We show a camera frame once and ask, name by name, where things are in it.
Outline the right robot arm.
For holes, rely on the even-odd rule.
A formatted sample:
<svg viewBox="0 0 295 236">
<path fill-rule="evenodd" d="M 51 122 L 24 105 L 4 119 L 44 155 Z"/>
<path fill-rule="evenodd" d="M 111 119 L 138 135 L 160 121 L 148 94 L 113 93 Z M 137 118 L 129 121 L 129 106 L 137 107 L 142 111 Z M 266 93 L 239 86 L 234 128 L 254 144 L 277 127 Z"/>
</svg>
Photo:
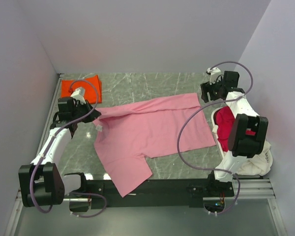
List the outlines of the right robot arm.
<svg viewBox="0 0 295 236">
<path fill-rule="evenodd" d="M 221 72 L 215 67 L 207 69 L 207 74 L 209 81 L 201 84 L 202 100 L 205 103 L 224 100 L 235 118 L 227 138 L 228 151 L 207 178 L 207 192 L 221 195 L 231 188 L 233 175 L 244 162 L 263 151 L 268 119 L 250 106 L 245 91 L 238 87 L 238 72 Z"/>
</svg>

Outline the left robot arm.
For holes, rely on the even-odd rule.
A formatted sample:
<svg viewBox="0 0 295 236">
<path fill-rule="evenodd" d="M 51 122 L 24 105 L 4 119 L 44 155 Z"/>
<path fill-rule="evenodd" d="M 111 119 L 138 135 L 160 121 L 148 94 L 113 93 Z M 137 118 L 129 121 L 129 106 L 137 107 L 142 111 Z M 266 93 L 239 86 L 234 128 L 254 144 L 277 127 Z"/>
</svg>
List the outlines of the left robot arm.
<svg viewBox="0 0 295 236">
<path fill-rule="evenodd" d="M 100 116 L 101 113 L 83 97 L 68 96 L 58 99 L 58 111 L 50 125 L 47 141 L 31 163 L 22 165 L 18 171 L 25 207 L 36 207 L 45 212 L 43 206 L 59 205 L 65 195 L 86 191 L 87 180 L 84 173 L 62 176 L 58 164 L 78 124 L 93 122 Z"/>
</svg>

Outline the pink t-shirt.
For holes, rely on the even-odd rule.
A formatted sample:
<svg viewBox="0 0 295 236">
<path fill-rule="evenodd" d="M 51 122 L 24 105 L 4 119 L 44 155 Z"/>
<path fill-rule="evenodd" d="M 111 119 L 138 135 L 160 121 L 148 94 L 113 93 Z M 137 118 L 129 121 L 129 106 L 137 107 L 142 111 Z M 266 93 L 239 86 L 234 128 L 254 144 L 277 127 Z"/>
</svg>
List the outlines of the pink t-shirt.
<svg viewBox="0 0 295 236">
<path fill-rule="evenodd" d="M 152 176 L 147 157 L 177 152 L 179 131 L 199 108 L 197 94 L 187 93 L 98 109 L 94 148 L 122 197 Z"/>
</svg>

